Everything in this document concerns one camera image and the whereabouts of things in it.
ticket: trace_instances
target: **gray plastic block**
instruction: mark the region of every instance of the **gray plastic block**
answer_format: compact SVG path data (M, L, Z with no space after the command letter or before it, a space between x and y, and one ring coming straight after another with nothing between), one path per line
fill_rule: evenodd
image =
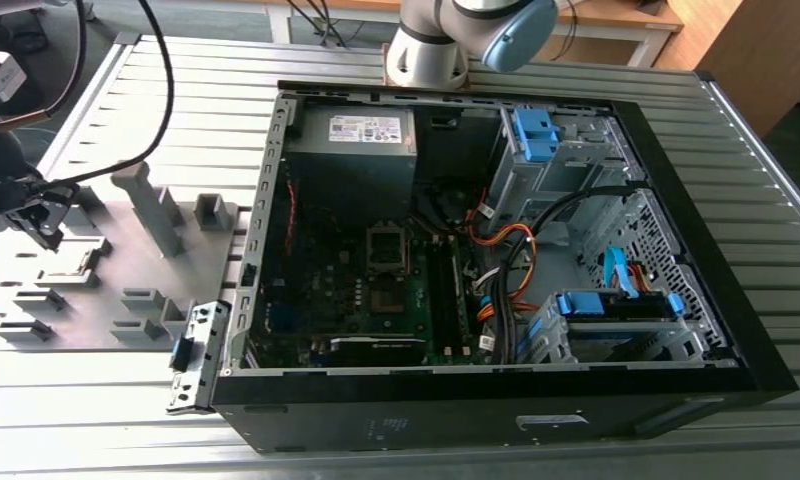
M51 288L18 290L11 301L26 313L58 312L66 304Z
M145 318L157 319L162 314L165 297L154 288L125 288L121 303L130 313Z
M186 332L186 317L170 299L165 300L165 306L162 307L162 314L159 315L157 324L166 329L171 338L178 338L181 334Z
M154 193L157 194L157 200L165 210L165 214L169 216L171 225L182 225L183 216L181 215L181 209L177 208L177 203L174 203L174 199L171 198L169 187L154 187Z
M54 335L52 330L38 320L2 322L0 336L10 343L43 342Z
M150 183L147 174L150 167L145 162L133 165L111 174L111 183L127 192L135 216L150 234L163 257L173 257L181 253L181 238L174 231L174 223L169 217L170 212L159 204L159 197Z
M195 198L193 210L198 228L202 231L226 231L233 226L233 219L227 213L225 201L218 193L202 193Z
M165 330L147 319L143 319L112 322L108 333L122 342L141 342L155 340L165 333Z

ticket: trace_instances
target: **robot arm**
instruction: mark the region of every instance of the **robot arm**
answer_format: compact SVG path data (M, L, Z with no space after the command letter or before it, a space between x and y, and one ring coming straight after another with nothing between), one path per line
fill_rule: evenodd
M0 0L0 15L39 8L43 4L64 5L66 0ZM7 101L26 80L11 55L0 52L0 103ZM0 133L0 231L6 227L23 231L44 249L55 249L62 238L58 230L78 187L38 194L43 183L36 170L24 162L16 138Z
M387 76L403 87L458 88L467 54L495 72L509 72L533 58L556 20L553 0L406 0Z

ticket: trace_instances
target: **black cable hose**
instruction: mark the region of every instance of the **black cable hose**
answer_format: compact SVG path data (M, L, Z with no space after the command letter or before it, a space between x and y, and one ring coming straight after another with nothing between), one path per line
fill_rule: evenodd
M290 5L290 8L291 8L293 10L295 10L295 13L298 13L298 14L302 16L302 18L303 18L305 20L307 20L307 23L310 23L310 26L311 26L311 27L314 27L314 30L315 30L317 32L321 32L321 31L322 31L322 29L319 28L319 26L317 25L317 23L315 23L315 22L314 22L314 21L310 19L310 17L307 16L307 14L306 14L305 12L302 12L302 9L301 9L301 8L298 8L298 5L295 5L295 4L293 3L293 0L287 0L287 5Z
M322 30L322 38L319 39L319 45L325 46L325 40L326 38L329 38L329 25L331 24L331 20L329 18L329 7L325 4L325 0L319 0L319 5L322 6L322 14L325 15L325 29Z
M501 270L503 272L507 272L509 270L509 264L505 261L501 262ZM499 305L497 308L502 312L506 312L506 315L503 315L501 320L503 324L503 338L506 340L503 342L503 364L511 365L515 363L515 319L511 315L511 307L509 305L509 287L506 285L507 276L509 275L498 275L495 283L498 284L497 294L499 298Z
M334 35L337 37L337 41L341 44L341 47L346 48L346 43L343 42L343 38L341 37L341 34L337 33L337 30L334 29L334 25L331 25L331 23L329 22L327 17L325 16L325 14L319 11L319 7L314 4L313 0L305 0L307 2L307 4L310 5L310 8L314 9L314 12L317 12L317 16L322 19L322 21L325 22L325 28L327 30L331 31L331 35Z
M76 56L74 58L74 67L70 72L70 80L67 80L67 85L64 90L62 90L62 94L52 102L52 105L46 109L47 116L52 116L52 114L64 106L64 103L67 103L70 94L76 89L79 77L82 76L82 67L84 65L84 51L87 45L84 5L82 4L82 0L74 0L74 4L76 6Z
M72 177L67 177L60 180L44 183L42 186L38 187L39 192L71 185L74 183L79 183L84 180L114 173L118 170L123 170L125 168L137 165L138 163L143 162L145 159L150 156L150 154L159 146L159 142L162 141L162 135L165 135L165 131L169 128L169 121L171 120L171 110L174 108L174 71L171 68L171 58L169 56L169 49L165 44L165 38L162 36L162 30L159 28L159 23L157 22L157 17L154 16L154 12L150 9L150 6L147 5L147 0L138 0L138 3L142 7L142 11L145 12L145 17L147 18L150 29L154 32L157 44L159 45L159 55L162 56L162 68L165 70L165 109L162 112L162 119L159 120L159 126L157 127L157 134L154 135L154 138L150 141L147 148L145 148L145 151L131 159L123 162L114 163L98 170L92 170Z
M572 0L566 0L569 2L569 10L572 12L572 20L569 22L569 31L565 34L565 38L562 39L562 45L560 46L560 52L553 56L550 61L556 61L566 54L566 52L572 49L572 44L574 43L574 37L577 34L577 9L574 8L574 3Z
M498 282L491 282L489 285L489 296L491 297L491 307L494 307L494 299L499 297L498 295L499 284ZM499 317L495 315L491 317L494 320L494 346L491 347L491 363L495 365L503 364L503 342L506 341L505 334L506 329L503 328L503 323L501 322Z

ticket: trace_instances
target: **metal bracket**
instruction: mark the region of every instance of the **metal bracket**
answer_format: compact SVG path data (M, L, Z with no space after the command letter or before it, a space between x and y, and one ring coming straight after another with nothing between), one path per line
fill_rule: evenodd
M230 305L221 300L197 305L189 313L186 333L174 344L169 363L174 370L169 415L214 413L210 393L229 314Z

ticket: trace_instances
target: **black cable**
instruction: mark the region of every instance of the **black cable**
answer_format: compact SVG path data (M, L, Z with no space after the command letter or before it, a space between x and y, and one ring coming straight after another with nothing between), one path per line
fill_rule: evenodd
M554 201L548 208L542 211L542 213L535 217L533 223L530 224L530 232L533 236L538 234L545 225L557 218L557 216L569 208L574 203L581 202L589 197L596 196L616 196L624 197L634 193L638 187L629 185L609 185L602 187L593 187L585 190L578 190L576 192L569 193L568 195L560 197L557 201ZM505 287L506 285L506 277L509 275L509 269L511 264L518 257L518 253L521 252L521 248L526 244L526 242L515 242L511 248L509 249L509 253L506 254L506 258L501 265L501 268L495 274L497 282L502 288L495 290L495 293L491 294L491 308L494 310L494 318L495 322L503 323L505 325L514 324L514 319L511 318L511 306L509 304L509 293Z
M326 27L322 29L322 38L319 39L319 45L325 47L325 39L329 37L329 25L331 25L331 20L329 19L329 7L325 4L325 0L319 0L319 4L322 5L322 14L325 15L325 25Z
M489 296L491 297L491 302L494 302L494 299L499 297L498 290L498 282L491 282L491 284L489 285ZM499 321L501 317L498 317L497 314L491 318L494 320L494 345L491 347L491 363L494 363L495 365L502 365L505 352L503 342L506 341L503 323Z
M361 29L363 28L363 21L361 23L358 23L358 28L355 28L355 31L353 32L351 36L346 39L347 42L351 42L355 37L358 36L358 32L361 31Z
M572 44L574 43L574 37L577 36L577 9L574 8L574 4L572 0L565 0L569 3L569 10L572 11L572 19L569 22L569 31L565 34L565 38L562 39L562 45L560 46L560 52L550 61L556 61L566 54L569 49L572 48Z
M290 8L291 8L293 10L295 10L295 12L297 12L297 13L298 13L298 14L302 16L302 18L303 18L305 20L307 20L307 23L310 23L310 26L311 26L311 27L314 27L314 30L315 30L317 32L322 32L322 28L319 28L319 26L317 25L317 22L314 22L314 21L310 19L310 17L307 16L307 14L306 14L305 12L302 12L302 9L301 9L301 8L298 8L298 5L295 5L295 4L293 3L293 0L287 0L287 5L290 5Z
M498 302L499 305L498 307L494 308L494 310L501 310L502 313L505 313L505 315L502 315L502 318L498 320L502 322L503 324L503 339L505 342L502 344L502 348L503 348L503 364L506 365L511 365L513 363L515 363L515 345L514 345L514 338L515 338L515 319L513 317L511 314L511 307L509 305L509 287L506 285L506 278L507 278L507 273L509 273L509 265L507 263L503 261L501 262L501 270L503 272L506 272L505 275L495 275L497 279L495 279L495 283L498 284L497 287L497 295L498 295Z
M24 127L32 123L38 123L52 117L55 112L64 106L70 99L76 85L79 83L79 77L82 76L82 67L84 66L84 50L87 44L86 28L84 28L84 5L82 0L74 0L75 12L76 12L76 55L74 56L74 66L67 77L67 84L62 89L62 93L52 102L52 104L43 110L26 113L16 117L8 118L0 121L0 133L14 130L15 128Z
M71 185L74 183L79 183L84 180L88 180L94 177L99 177L100 175L106 175L117 172L118 170L123 170L133 165L139 164L145 161L145 159L154 152L157 147L159 146L159 142L162 141L162 135L165 135L165 131L169 128L169 121L171 120L171 110L174 108L174 69L171 68L171 58L169 56L169 48L165 44L165 38L162 36L162 29L159 28L159 23L157 23L157 17L154 16L154 12L147 5L147 0L138 0L139 6L142 7L142 11L145 12L145 17L147 18L147 23L150 24L150 29L154 32L154 37L157 39L157 44L159 46L159 55L162 56L162 68L165 70L165 109L162 111L162 119L159 120L159 126L157 127L157 134L154 135L147 148L145 151L139 153L135 157L122 162L114 163L112 165L103 167L98 170L92 170L80 175L75 175L72 177L63 178L60 180L55 180L52 182L44 183L39 187L39 191L51 190L58 187L63 187Z
M346 48L346 43L343 43L343 39L341 38L339 33L337 33L337 30L334 29L334 25L331 25L331 22L326 18L325 14L319 11L319 7L317 7L313 0L305 0L305 1L310 5L310 8L314 9L314 12L317 12L317 15L319 16L322 21L325 22L325 28L329 29L331 31L331 35L334 35L337 37L337 41L338 41L341 47Z

